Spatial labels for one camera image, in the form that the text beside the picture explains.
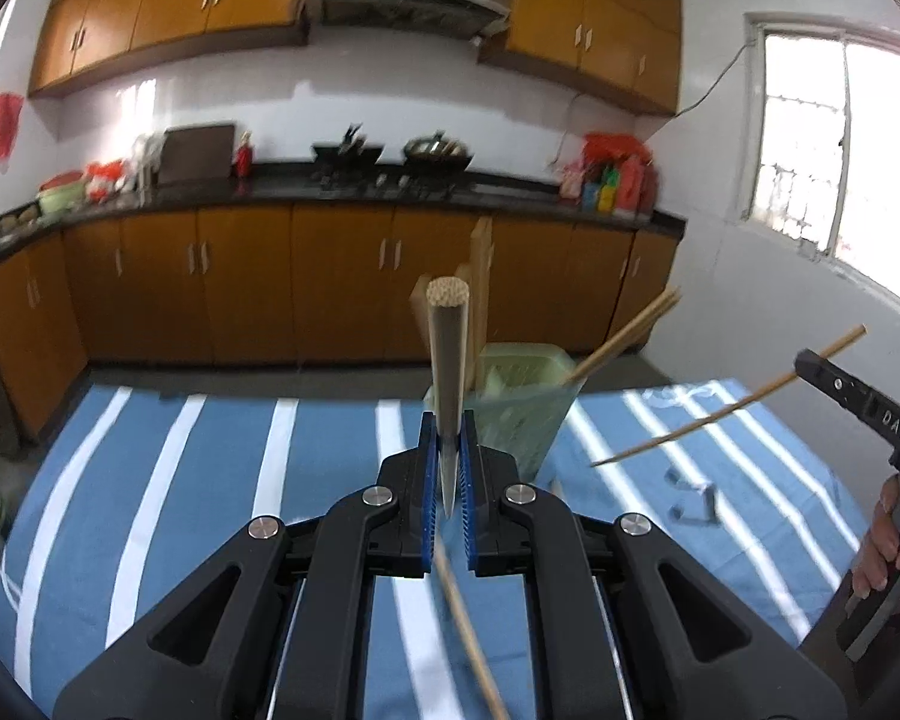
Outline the person's right hand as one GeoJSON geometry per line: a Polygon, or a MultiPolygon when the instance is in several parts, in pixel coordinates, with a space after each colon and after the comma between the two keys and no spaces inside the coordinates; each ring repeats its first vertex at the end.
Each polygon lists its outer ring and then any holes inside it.
{"type": "Polygon", "coordinates": [[[888,478],[871,517],[870,528],[860,543],[852,564],[852,593],[866,600],[873,592],[882,592],[888,585],[889,566],[900,571],[900,536],[893,522],[898,507],[900,476],[888,478]]]}

